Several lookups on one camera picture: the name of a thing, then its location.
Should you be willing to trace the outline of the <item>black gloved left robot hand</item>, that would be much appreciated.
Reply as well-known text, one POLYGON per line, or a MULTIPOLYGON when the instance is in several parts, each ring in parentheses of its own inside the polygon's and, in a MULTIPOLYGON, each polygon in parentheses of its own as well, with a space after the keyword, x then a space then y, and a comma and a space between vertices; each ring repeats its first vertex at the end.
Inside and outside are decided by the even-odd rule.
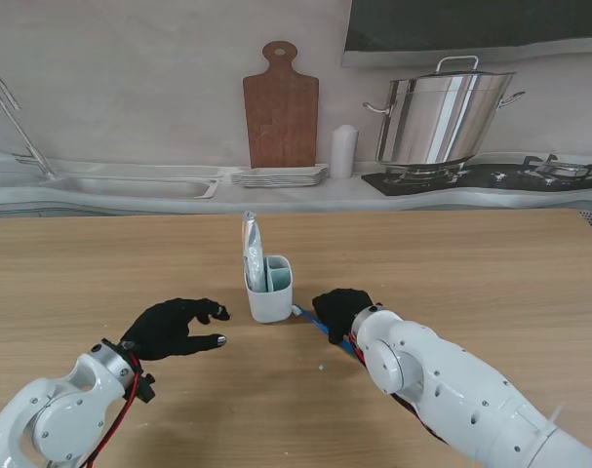
POLYGON ((141 361, 158 361, 174 356, 190 356, 219 349, 226 344, 223 334, 191 335, 190 324, 226 322, 230 314, 225 306, 210 300, 174 298, 146 309, 123 334, 120 343, 132 343, 141 361))

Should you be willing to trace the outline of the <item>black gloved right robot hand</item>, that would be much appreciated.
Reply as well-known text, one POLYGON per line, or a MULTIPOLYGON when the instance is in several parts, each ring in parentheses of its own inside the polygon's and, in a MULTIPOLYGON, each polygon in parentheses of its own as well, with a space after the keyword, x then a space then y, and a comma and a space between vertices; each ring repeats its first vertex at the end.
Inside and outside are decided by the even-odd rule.
POLYGON ((329 342, 340 345, 350 334, 355 318, 364 310, 374 310, 380 303, 372 302, 365 291, 334 289, 312 299, 314 311, 320 322, 327 327, 329 342))

